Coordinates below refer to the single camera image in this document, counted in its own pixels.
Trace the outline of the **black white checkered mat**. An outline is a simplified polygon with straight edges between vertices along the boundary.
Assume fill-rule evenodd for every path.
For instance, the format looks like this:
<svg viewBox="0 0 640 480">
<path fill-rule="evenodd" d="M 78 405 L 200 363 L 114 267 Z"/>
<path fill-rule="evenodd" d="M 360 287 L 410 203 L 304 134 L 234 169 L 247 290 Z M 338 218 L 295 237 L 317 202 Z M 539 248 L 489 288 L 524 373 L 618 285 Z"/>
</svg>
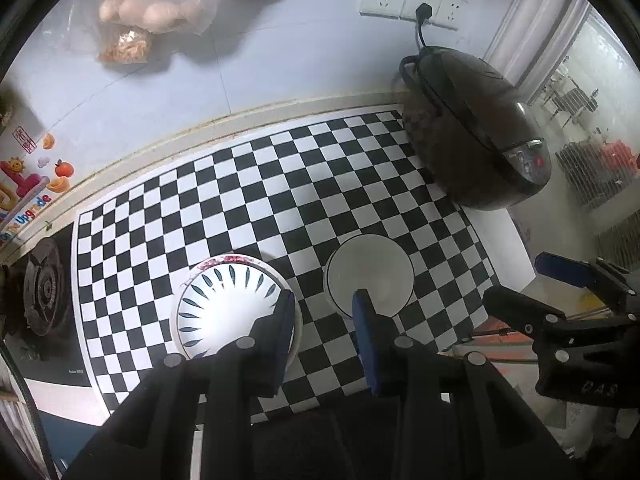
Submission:
<svg viewBox="0 0 640 480">
<path fill-rule="evenodd" d="M 384 235 L 409 256 L 405 334 L 444 350 L 484 322 L 497 275 L 472 224 L 423 168 L 397 110 L 339 117 L 215 148 L 83 211 L 73 242 L 77 324 L 96 388 L 118 408 L 175 351 L 171 304 L 198 263 L 228 252 L 268 262 L 303 317 L 300 355 L 252 419 L 292 415 L 366 383 L 352 323 L 323 296 L 349 237 Z"/>
</svg>

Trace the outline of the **colourful wall sticker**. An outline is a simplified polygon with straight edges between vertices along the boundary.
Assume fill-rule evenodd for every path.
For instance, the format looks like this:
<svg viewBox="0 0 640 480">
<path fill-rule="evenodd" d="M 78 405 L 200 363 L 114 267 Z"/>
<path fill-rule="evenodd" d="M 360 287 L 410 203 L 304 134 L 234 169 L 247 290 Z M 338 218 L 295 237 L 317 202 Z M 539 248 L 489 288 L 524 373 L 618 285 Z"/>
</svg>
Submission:
<svg viewBox="0 0 640 480">
<path fill-rule="evenodd" d="M 14 118 L 1 133 L 1 247 L 68 192 L 73 177 L 56 137 L 30 115 Z"/>
</svg>

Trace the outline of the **white bowl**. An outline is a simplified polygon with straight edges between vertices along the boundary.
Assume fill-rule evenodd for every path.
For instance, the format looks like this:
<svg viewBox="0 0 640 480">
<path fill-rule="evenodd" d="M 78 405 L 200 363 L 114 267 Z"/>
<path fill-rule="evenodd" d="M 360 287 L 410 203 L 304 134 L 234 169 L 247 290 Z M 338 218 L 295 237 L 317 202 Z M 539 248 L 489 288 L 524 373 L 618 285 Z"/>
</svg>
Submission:
<svg viewBox="0 0 640 480">
<path fill-rule="evenodd" d="M 414 289 L 411 259 L 398 243 L 378 234 L 359 234 L 338 246 L 323 271 L 329 305 L 352 318 L 352 296 L 365 289 L 378 314 L 392 318 L 410 302 Z"/>
</svg>

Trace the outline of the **brown rice cooker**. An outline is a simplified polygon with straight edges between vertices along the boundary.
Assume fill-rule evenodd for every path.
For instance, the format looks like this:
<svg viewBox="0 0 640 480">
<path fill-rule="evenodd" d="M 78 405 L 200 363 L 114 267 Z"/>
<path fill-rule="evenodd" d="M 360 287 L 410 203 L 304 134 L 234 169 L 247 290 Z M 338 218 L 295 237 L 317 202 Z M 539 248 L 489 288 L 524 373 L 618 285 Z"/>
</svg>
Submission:
<svg viewBox="0 0 640 480">
<path fill-rule="evenodd" d="M 400 61 L 402 120 L 416 154 L 453 202 L 477 210 L 521 203 L 549 182 L 548 144 L 498 70 L 473 55 L 424 47 Z"/>
</svg>

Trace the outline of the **white wall socket strip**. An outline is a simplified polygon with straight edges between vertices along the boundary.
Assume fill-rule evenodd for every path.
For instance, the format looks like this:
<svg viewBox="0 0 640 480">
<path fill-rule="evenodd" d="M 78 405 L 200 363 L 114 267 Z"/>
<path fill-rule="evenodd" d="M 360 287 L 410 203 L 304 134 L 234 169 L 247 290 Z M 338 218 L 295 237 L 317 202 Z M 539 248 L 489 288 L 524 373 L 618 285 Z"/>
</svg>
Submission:
<svg viewBox="0 0 640 480">
<path fill-rule="evenodd" d="M 458 30 L 466 18 L 468 3 L 465 0 L 358 0 L 358 12 L 362 15 L 416 20 L 416 10 L 421 4 L 431 8 L 431 16 L 425 21 L 437 27 Z"/>
</svg>

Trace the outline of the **black gas stove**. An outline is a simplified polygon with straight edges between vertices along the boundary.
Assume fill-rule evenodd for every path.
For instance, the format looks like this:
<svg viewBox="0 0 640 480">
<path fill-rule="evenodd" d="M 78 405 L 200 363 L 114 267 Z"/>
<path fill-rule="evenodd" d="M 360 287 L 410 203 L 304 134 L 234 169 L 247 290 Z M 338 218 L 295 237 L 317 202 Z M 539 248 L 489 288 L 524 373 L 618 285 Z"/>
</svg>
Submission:
<svg viewBox="0 0 640 480">
<path fill-rule="evenodd" d="M 72 234 L 66 226 L 1 267 L 1 342 L 23 377 L 88 387 L 70 281 Z"/>
</svg>

